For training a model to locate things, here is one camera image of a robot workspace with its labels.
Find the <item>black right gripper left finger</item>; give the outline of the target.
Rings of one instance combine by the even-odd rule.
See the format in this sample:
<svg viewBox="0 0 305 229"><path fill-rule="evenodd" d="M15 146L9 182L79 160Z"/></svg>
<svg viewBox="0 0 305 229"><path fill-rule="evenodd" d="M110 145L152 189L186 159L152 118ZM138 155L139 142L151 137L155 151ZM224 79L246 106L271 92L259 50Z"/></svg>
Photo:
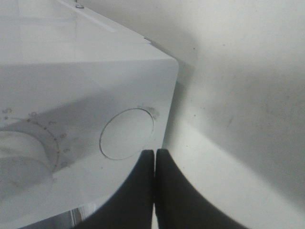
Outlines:
<svg viewBox="0 0 305 229"><path fill-rule="evenodd" d="M150 229L154 204L154 152L144 150L124 183L83 229Z"/></svg>

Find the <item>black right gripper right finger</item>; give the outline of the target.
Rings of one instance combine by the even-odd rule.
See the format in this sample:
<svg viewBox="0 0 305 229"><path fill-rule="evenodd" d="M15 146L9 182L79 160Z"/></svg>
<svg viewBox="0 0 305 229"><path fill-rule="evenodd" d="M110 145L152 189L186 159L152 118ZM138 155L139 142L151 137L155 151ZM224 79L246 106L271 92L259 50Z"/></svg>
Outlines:
<svg viewBox="0 0 305 229"><path fill-rule="evenodd" d="M238 228L191 185L166 149L156 152L155 211L160 229Z"/></svg>

